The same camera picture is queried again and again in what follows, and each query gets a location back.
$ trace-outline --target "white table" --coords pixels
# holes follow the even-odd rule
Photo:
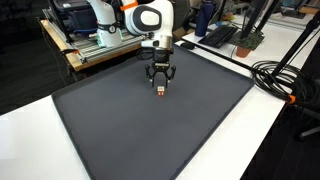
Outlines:
[[[236,59],[248,65],[263,59],[279,60],[301,32],[266,27],[265,33],[262,46],[248,58]],[[192,35],[184,38],[197,40]],[[314,43],[315,40],[297,57],[294,61],[296,66],[303,65]],[[226,46],[219,52],[229,55],[231,50],[232,46]],[[199,48],[193,52],[250,76],[247,70]],[[177,179],[239,179],[283,105],[283,101],[252,88]],[[0,116],[0,144],[0,179],[89,179],[51,96]]]

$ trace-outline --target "black mat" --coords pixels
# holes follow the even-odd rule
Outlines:
[[[53,94],[92,179],[175,178],[253,81],[178,46],[163,97],[132,58]]]

